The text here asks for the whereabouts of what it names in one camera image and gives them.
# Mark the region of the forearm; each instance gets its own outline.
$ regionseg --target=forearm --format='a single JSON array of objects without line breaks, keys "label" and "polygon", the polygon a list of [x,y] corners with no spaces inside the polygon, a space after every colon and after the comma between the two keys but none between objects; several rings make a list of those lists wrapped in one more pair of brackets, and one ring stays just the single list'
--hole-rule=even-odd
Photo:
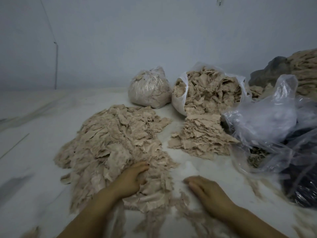
[{"label": "forearm", "polygon": [[116,202],[117,199],[111,189],[102,189],[57,238],[101,237],[106,216]]},{"label": "forearm", "polygon": [[238,206],[226,223],[243,238],[287,238],[252,212]]}]

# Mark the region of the white table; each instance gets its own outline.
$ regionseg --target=white table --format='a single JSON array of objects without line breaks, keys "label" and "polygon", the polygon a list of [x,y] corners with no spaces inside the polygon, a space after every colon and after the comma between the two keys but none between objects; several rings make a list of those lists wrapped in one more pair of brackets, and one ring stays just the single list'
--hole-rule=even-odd
[{"label": "white table", "polygon": [[[75,137],[85,119],[113,104],[132,105],[125,88],[0,93],[0,120],[7,119],[0,122],[0,157],[9,151],[0,159],[0,237],[18,237],[39,225],[41,237],[52,238],[74,218],[69,215],[70,187],[60,183],[60,176],[69,170],[58,168],[53,158]],[[279,190],[259,180],[253,181],[253,187],[262,198],[256,197],[230,157],[203,160],[168,149],[170,134],[182,128],[184,117],[171,104],[156,112],[173,119],[158,137],[163,148],[181,163],[172,171],[175,195],[179,189],[186,190],[181,182],[184,177],[200,174],[217,181],[236,204],[285,235],[298,237],[295,230],[299,230],[307,237],[317,236],[313,225],[317,224],[317,211],[289,204]],[[193,196],[191,200],[191,207],[197,207],[197,200]],[[127,212],[126,237],[142,237],[131,232],[142,218],[139,212]],[[193,233],[186,220],[176,220],[173,215],[161,229],[161,237],[191,237]]]}]

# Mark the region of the white wall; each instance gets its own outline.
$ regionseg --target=white wall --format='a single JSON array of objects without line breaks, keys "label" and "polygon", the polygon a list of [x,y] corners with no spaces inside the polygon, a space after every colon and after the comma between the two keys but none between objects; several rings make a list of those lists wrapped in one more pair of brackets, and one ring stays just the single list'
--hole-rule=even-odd
[{"label": "white wall", "polygon": [[0,0],[0,90],[53,89],[55,57],[40,0]]},{"label": "white wall", "polygon": [[275,56],[317,47],[317,0],[43,3],[59,45],[58,88],[127,86],[157,65],[173,83],[196,61],[249,75]]}]

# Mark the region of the hand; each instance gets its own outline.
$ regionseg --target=hand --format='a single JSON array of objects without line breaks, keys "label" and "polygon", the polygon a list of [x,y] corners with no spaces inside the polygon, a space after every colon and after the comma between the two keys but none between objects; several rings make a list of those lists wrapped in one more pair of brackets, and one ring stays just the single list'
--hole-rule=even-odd
[{"label": "hand", "polygon": [[215,181],[201,176],[191,176],[184,179],[184,183],[188,184],[210,215],[223,222],[237,207]]},{"label": "hand", "polygon": [[126,169],[122,174],[109,185],[116,197],[122,199],[129,197],[139,191],[140,185],[146,183],[145,179],[138,179],[138,175],[149,169],[146,161],[136,163],[130,168]]}]

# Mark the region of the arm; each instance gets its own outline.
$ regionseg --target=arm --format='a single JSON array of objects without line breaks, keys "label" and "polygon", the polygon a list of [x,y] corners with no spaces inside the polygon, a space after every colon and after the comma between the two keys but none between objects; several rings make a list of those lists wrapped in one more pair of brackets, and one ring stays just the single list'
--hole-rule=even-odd
[{"label": "arm", "polygon": [[184,180],[210,215],[226,223],[245,238],[287,238],[250,211],[235,205],[214,181],[201,176]]},{"label": "arm", "polygon": [[133,195],[140,189],[141,184],[145,184],[145,180],[138,180],[137,177],[148,169],[146,162],[126,169],[107,188],[99,191],[57,238],[102,237],[109,211],[118,200]]}]

